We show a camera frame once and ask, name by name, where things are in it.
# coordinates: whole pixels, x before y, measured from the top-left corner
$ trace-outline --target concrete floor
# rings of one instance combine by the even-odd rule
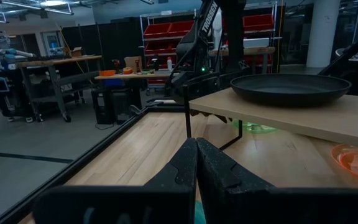
[[[282,73],[317,74],[320,69],[282,67]],[[158,97],[142,94],[142,101]],[[72,122],[65,123],[59,113],[44,117],[43,123],[27,124],[24,119],[8,123],[0,113],[0,153],[19,156],[74,160],[118,128],[100,131],[95,128],[96,117],[90,92],[88,102],[80,107],[67,104]],[[64,168],[67,163],[34,161],[0,157],[0,214],[13,206],[39,185]]]

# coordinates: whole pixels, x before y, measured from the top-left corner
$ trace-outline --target teal object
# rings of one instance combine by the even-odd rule
[[[234,120],[232,122],[232,125],[236,128],[239,128],[239,121]],[[255,124],[251,122],[243,122],[242,128],[252,134],[267,134],[277,130],[277,128],[271,128],[265,125]]]
[[[206,224],[203,204],[199,201],[196,201],[196,209],[194,213],[194,223],[195,224]]]

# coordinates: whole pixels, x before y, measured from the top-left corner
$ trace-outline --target frying pan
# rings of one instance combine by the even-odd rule
[[[272,106],[307,107],[333,102],[345,95],[351,83],[321,75],[248,75],[231,81],[243,99]]]

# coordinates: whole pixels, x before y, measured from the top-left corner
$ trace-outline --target black metal frame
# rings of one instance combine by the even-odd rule
[[[184,104],[185,104],[187,137],[191,138],[190,102],[189,102],[189,94],[188,94],[189,85],[192,85],[192,84],[183,85],[183,99],[184,99]],[[230,140],[225,145],[221,146],[219,149],[222,151],[227,149],[229,146],[231,146],[233,143],[235,143],[240,138],[242,138],[242,121],[241,120],[239,120],[239,135],[237,137],[235,137],[234,139]]]
[[[69,181],[75,174],[77,174],[84,166],[91,162],[97,155],[102,153],[108,146],[110,146],[115,140],[121,137],[128,129],[133,127],[140,119],[142,119],[148,112],[169,112],[169,113],[182,113],[184,112],[183,105],[168,104],[168,105],[156,105],[146,106],[140,111],[139,114],[135,114],[125,123],[123,123],[117,130],[105,137],[99,143],[94,145],[90,150],[83,153],[79,158],[75,159],[71,164],[62,169],[59,173],[54,175],[40,187],[35,189],[20,202],[17,202],[9,210],[0,215],[0,223],[18,223],[26,215],[28,215],[34,204],[34,200],[44,191],[52,187],[63,185]]]

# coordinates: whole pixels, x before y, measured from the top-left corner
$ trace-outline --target light wood surface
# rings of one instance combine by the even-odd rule
[[[262,54],[272,54],[276,51],[275,47],[253,47],[244,49],[244,55],[262,55]],[[209,56],[216,56],[218,50],[211,50]],[[220,56],[228,56],[229,50],[220,50]]]
[[[171,75],[171,73],[161,73],[161,74],[117,74],[110,77],[95,77],[97,80],[110,80],[110,79],[127,79],[127,78],[168,78]]]
[[[228,88],[190,101],[190,108],[358,146],[358,96],[318,108],[277,108],[249,103]]]
[[[143,185],[158,173],[186,139],[183,113],[149,113],[72,177],[67,185]],[[215,116],[191,118],[193,137],[220,147],[237,129]],[[358,188],[358,178],[331,158],[336,143],[278,130],[244,131],[224,152],[277,187]],[[29,215],[21,224],[31,224]]]
[[[102,56],[81,56],[81,57],[73,57],[68,59],[61,60],[45,60],[45,61],[33,61],[33,62],[18,62],[16,66],[18,67],[31,67],[31,66],[50,66],[50,65],[58,65],[63,63],[72,63],[72,62],[80,62],[84,60],[95,60],[100,59]]]

